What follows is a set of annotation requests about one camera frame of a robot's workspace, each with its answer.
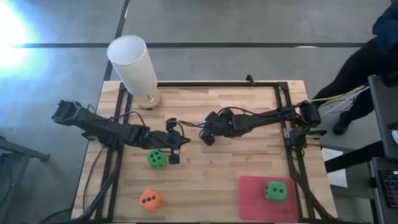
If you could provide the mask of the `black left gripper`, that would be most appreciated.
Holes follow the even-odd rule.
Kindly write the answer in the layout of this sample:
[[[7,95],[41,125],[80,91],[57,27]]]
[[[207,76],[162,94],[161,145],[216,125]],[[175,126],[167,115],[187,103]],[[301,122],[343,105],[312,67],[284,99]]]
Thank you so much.
[[[181,147],[190,143],[191,139],[184,137],[183,127],[176,118],[168,119],[166,121],[165,129],[166,132],[149,132],[150,142],[160,151],[169,154],[169,164],[179,164]]]

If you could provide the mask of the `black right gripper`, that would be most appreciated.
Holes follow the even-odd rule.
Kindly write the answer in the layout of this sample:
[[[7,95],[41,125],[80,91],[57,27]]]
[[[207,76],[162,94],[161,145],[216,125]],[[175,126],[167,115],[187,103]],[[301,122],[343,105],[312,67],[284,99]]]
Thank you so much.
[[[179,120],[193,128],[201,128],[200,139],[211,146],[215,142],[215,136],[224,136],[230,138],[233,135],[233,126],[231,124],[234,113],[231,110],[222,110],[219,113],[211,112],[202,123],[194,124],[188,121]]]

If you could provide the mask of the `large green foam die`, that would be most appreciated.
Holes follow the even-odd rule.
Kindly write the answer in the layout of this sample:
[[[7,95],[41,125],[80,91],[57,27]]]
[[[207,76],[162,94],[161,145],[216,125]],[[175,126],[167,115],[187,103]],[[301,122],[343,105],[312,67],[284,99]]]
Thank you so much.
[[[167,165],[167,158],[165,154],[158,149],[151,150],[146,155],[146,158],[149,165],[155,170],[162,169]]]
[[[287,186],[283,182],[268,181],[264,187],[264,197],[270,201],[286,201]]]

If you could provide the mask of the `large orange foam die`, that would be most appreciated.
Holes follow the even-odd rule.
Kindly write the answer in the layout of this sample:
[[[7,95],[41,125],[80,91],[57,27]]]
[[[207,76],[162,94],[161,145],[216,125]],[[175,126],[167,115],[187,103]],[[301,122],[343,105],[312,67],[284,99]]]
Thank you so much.
[[[150,212],[156,212],[161,206],[162,199],[163,196],[155,190],[145,189],[139,199],[139,205]]]

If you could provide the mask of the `white shade table lamp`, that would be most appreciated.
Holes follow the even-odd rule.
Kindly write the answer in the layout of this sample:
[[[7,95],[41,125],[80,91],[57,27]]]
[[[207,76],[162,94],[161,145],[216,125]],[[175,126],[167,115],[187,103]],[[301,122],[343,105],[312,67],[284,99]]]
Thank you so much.
[[[157,88],[158,78],[142,38],[124,35],[113,40],[107,56],[139,107],[153,110],[160,105],[162,95]]]

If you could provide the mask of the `pink plastic bin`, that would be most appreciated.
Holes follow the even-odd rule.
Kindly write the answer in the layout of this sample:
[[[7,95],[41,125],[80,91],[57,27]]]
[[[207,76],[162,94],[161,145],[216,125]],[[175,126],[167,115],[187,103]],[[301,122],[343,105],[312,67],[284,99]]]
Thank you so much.
[[[271,180],[286,184],[286,201],[265,199],[264,187]],[[238,184],[238,202],[239,217],[243,220],[277,223],[296,223],[299,220],[295,184],[290,178],[242,175]]]

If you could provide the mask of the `white paper sheet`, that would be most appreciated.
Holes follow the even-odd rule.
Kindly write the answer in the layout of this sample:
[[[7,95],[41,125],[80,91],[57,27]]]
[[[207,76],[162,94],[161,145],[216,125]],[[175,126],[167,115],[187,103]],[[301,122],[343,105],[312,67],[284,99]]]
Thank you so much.
[[[343,155],[343,152],[341,151],[328,149],[324,147],[322,148],[322,158],[324,162],[334,159],[341,155]],[[344,187],[344,188],[348,187],[345,169],[328,173],[328,180],[330,185],[337,187]]]

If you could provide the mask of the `black floor stand leg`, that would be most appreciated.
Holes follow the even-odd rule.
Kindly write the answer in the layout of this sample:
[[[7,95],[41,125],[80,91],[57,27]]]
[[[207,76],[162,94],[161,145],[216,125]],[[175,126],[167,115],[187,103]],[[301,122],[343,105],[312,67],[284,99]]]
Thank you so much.
[[[6,138],[0,136],[0,149],[5,151],[25,154],[30,157],[39,159],[41,162],[47,162],[50,158],[50,154],[44,154],[42,152],[30,149],[28,147],[24,147],[13,142],[8,141]]]

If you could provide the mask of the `person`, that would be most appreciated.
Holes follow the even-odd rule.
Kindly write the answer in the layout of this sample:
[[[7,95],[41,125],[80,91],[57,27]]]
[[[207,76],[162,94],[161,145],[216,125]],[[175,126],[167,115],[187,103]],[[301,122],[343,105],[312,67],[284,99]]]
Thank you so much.
[[[398,72],[398,0],[393,0],[372,27],[374,37],[345,61],[335,79],[314,97],[316,108],[329,97],[349,92],[368,82],[368,77]]]

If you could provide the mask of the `black keyboard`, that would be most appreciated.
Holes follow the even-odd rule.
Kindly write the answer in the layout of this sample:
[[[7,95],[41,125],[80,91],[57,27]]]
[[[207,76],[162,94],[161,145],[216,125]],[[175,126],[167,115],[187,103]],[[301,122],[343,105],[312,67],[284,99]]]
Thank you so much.
[[[398,208],[398,171],[379,170],[382,194],[389,208]]]

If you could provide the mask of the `black aluminium table frame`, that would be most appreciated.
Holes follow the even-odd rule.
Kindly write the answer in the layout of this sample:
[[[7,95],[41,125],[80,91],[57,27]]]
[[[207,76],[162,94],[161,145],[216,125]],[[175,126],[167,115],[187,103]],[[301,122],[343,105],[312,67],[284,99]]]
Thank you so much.
[[[233,106],[253,112],[273,110],[296,104],[307,98],[302,81],[259,81],[251,86],[234,82],[163,82],[160,106],[152,111],[138,107],[127,93],[119,91],[116,81],[104,83],[97,107],[101,116],[133,111],[129,122],[145,122],[152,129],[164,129],[165,122],[175,117],[194,124],[212,111]],[[95,222],[202,222],[234,223],[240,220],[238,184],[242,175],[288,177],[288,161],[295,159],[284,147],[285,124],[257,128],[241,138],[218,138],[207,146],[199,130],[186,127],[191,139],[181,153],[180,163],[154,170],[147,163],[147,151],[125,147],[121,154],[121,171],[117,191],[109,191]],[[145,189],[163,196],[161,206],[150,212],[139,205]]]

